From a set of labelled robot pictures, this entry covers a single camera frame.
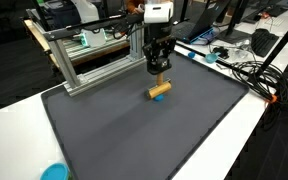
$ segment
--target gray mat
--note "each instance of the gray mat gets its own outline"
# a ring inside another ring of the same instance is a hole
[[[186,57],[171,61],[162,102],[144,97],[155,83],[145,65],[73,98],[63,87],[42,95],[75,179],[171,179],[248,91]]]

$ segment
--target blue object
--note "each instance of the blue object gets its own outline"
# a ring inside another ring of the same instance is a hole
[[[156,96],[156,97],[154,98],[154,101],[159,102],[159,101],[162,101],[163,99],[164,99],[164,95],[163,95],[163,94],[160,94],[160,95],[158,95],[158,96]]]
[[[188,53],[188,57],[193,59],[195,57],[195,53],[194,52],[189,52]]]
[[[66,165],[56,163],[48,167],[41,176],[41,180],[68,180],[69,171]]]
[[[211,54],[208,54],[208,55],[206,55],[205,56],[205,59],[206,59],[206,62],[207,63],[214,63],[214,62],[216,62],[217,61],[217,59],[218,59],[218,56],[220,55],[221,53],[216,53],[216,54],[214,54],[214,53],[211,53]]]

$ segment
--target blue cup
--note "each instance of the blue cup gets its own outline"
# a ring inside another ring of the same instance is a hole
[[[206,59],[206,62],[207,63],[214,63],[214,62],[216,62],[217,60],[218,60],[218,56],[220,55],[221,53],[211,53],[211,54],[208,54],[208,55],[206,55],[205,56],[205,59]]]
[[[48,167],[41,176],[41,180],[68,180],[70,172],[65,164],[56,163]]]

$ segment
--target black bracket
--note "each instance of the black bracket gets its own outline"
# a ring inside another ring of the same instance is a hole
[[[48,56],[48,55],[52,54],[52,50],[48,49],[48,50],[45,50],[43,53],[44,53],[44,55]]]

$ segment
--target aluminum frame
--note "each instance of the aluminum frame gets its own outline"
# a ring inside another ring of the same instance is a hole
[[[146,62],[144,53],[142,52],[142,47],[144,45],[144,30],[141,28],[141,26],[143,26],[143,23],[135,24],[133,27],[133,30],[138,30],[130,36],[130,54],[128,56],[101,68],[79,75],[77,75],[74,70],[72,60],[65,49],[63,40],[57,39],[54,41],[49,41],[45,35],[49,35],[52,32],[45,32],[43,31],[43,28],[38,27],[38,25],[36,27],[44,35],[53,55],[58,62],[58,65],[66,80],[63,82],[63,85],[68,94],[70,96],[76,96],[79,93],[82,93],[100,83],[107,81],[108,79],[118,76],[119,74],[122,74]],[[112,44],[119,43],[108,43],[107,45],[99,47],[98,50],[103,48],[109,49],[112,47]]]

